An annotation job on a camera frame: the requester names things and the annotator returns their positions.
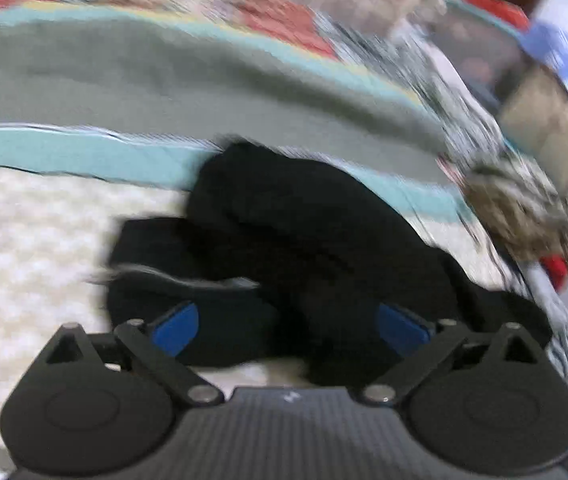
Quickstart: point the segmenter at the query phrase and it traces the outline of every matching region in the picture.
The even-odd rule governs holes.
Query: ribbed gray panel
[[[486,480],[426,452],[398,415],[343,388],[239,388],[189,412],[152,456],[99,480]],[[554,468],[526,479],[568,480]],[[12,480],[50,480],[19,474]]]

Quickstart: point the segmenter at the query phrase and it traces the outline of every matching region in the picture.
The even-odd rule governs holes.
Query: bed
[[[497,150],[494,118],[417,36],[383,66],[347,36],[286,0],[0,0],[0,407],[59,324],[109,329],[95,276],[122,218],[180,214],[219,134],[336,164],[475,282],[521,289],[438,160]],[[229,395],[300,371],[203,373]]]

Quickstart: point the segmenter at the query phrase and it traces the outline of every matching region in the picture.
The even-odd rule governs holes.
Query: blue gripper pad
[[[393,351],[406,357],[430,341],[435,325],[407,310],[381,304],[377,311],[377,330]]]
[[[199,330],[199,314],[195,303],[184,303],[173,308],[149,326],[151,341],[171,357],[193,341]]]

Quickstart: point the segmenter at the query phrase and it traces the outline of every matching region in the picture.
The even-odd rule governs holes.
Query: brown cloth
[[[532,159],[509,151],[478,164],[462,183],[468,205],[519,261],[561,255],[568,265],[568,196]]]

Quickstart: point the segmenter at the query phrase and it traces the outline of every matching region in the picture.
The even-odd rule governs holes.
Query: black garment
[[[279,313],[301,314],[309,378],[318,384],[366,383],[396,360],[377,332],[381,303],[426,320],[463,320],[478,332],[516,321],[542,346],[552,335],[537,306],[472,283],[450,254],[427,246],[371,190],[323,162],[234,143],[203,164],[186,220],[175,227],[204,277],[245,276],[275,298]]]

